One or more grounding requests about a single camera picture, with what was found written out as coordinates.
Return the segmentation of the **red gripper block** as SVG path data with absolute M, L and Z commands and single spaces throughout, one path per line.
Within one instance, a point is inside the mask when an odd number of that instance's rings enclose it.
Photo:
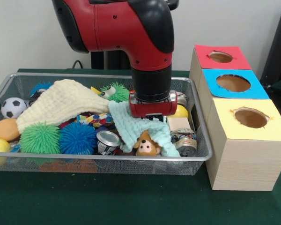
M 157 103 L 133 103 L 129 102 L 129 107 L 133 117 L 145 118 L 146 116 L 174 115 L 177 110 L 177 101 L 157 102 Z

